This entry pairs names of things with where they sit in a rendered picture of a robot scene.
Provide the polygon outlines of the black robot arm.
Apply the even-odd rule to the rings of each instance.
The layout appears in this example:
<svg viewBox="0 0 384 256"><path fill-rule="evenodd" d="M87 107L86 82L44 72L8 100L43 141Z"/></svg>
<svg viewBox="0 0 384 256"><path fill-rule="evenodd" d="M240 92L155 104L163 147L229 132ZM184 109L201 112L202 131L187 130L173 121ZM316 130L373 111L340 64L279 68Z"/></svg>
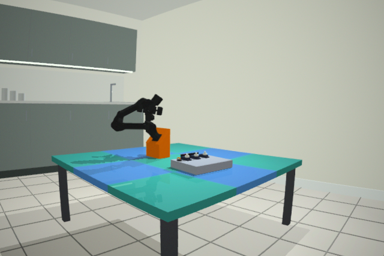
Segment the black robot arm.
<svg viewBox="0 0 384 256"><path fill-rule="evenodd" d="M159 134L156 130L156 125L151 122L154 120L154 116L152 112L155 110L155 106L159 105L163 99L159 97L157 94L154 95L154 97L150 99L141 98L136 101L135 104L118 111L116 114L116 117L114 118L113 122L110 124L110 126L115 131L122 131L124 129L144 129L146 132L152 137L152 141L159 141L161 134ZM146 108L147 107L147 108ZM135 112L138 109L144 109L145 111L145 123L142 124L126 124L123 123L124 116Z"/></svg>

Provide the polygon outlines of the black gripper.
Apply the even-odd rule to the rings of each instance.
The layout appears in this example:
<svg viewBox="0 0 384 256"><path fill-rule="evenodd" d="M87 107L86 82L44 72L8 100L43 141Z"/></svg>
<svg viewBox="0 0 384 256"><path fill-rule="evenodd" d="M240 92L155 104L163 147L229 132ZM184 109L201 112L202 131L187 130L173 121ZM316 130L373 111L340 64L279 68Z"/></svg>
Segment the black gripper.
<svg viewBox="0 0 384 256"><path fill-rule="evenodd" d="M145 112L147 110L146 108L143 109L143 112ZM156 111L157 111L156 115L160 115L161 116L163 108L162 107L157 107L157 110L156 110L156 106L155 106L155 110L152 112L152 114L154 115ZM142 109L138 109L137 112L142 112Z"/></svg>

